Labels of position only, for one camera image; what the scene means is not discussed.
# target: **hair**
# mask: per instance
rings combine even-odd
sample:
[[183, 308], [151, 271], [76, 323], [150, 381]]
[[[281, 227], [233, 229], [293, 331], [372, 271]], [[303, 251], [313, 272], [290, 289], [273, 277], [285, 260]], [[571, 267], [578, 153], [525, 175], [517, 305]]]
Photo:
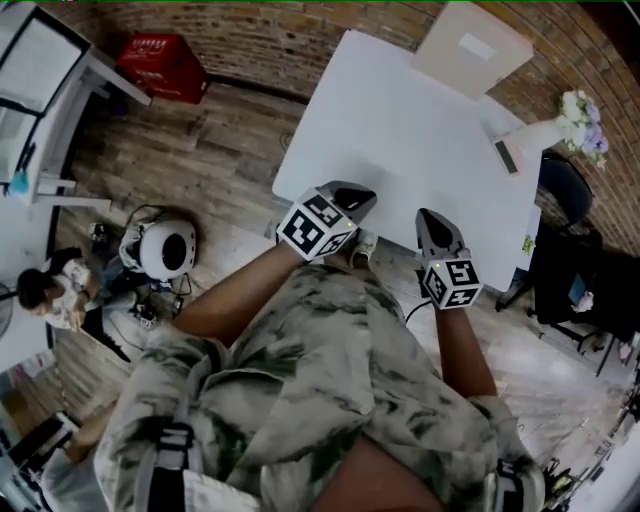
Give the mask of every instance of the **hair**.
[[25, 270], [18, 277], [16, 286], [18, 302], [23, 308], [31, 311], [46, 300], [45, 291], [54, 286], [55, 283], [50, 275], [35, 268]]

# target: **red crate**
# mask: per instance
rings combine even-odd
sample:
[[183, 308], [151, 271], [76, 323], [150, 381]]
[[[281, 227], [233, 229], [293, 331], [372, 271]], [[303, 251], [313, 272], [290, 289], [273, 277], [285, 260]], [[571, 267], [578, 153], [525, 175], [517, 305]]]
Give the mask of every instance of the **red crate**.
[[175, 34], [132, 36], [118, 69], [154, 96], [200, 103], [207, 74], [187, 43]]

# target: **flower vase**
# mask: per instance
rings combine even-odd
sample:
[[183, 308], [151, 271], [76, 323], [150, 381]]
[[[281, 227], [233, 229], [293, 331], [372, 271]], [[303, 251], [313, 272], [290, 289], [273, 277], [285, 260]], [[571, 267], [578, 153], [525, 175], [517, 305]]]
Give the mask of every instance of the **flower vase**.
[[564, 131], [557, 118], [528, 124], [513, 133], [513, 138], [522, 148], [542, 151], [557, 144], [564, 138]]

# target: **black strap buckle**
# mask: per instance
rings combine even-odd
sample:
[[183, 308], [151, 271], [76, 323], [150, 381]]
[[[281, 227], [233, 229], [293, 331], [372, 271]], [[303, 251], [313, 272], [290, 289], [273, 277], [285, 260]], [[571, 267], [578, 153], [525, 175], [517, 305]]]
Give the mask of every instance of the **black strap buckle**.
[[182, 470], [189, 466], [189, 449], [193, 446], [193, 429], [185, 423], [164, 427], [156, 442], [156, 466]]

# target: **sneaker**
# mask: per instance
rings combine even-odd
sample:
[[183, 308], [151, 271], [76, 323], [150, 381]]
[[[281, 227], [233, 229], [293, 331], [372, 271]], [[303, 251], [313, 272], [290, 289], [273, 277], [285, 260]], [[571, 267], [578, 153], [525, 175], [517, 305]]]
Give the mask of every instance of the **sneaker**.
[[358, 231], [358, 242], [351, 253], [351, 258], [349, 258], [349, 265], [353, 267], [353, 261], [356, 255], [364, 256], [367, 258], [367, 261], [370, 261], [373, 251], [376, 250], [376, 245], [378, 245], [378, 235], [360, 229]]

